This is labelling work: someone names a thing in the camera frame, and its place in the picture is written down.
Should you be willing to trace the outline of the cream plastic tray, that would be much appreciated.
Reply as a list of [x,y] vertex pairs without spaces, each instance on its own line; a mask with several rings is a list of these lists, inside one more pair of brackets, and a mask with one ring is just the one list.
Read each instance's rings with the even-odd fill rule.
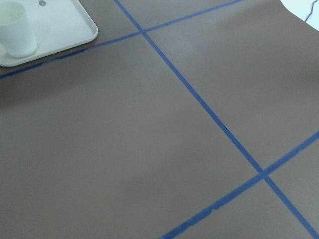
[[0,48],[0,65],[15,67],[96,39],[98,27],[78,0],[18,0],[25,7],[36,51],[15,58]]

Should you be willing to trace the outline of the pale green ikea cup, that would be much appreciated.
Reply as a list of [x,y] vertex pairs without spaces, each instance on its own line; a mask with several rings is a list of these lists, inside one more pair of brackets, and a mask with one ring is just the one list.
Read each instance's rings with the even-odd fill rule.
[[15,58],[33,54],[36,39],[24,5],[13,1],[0,3],[0,44]]

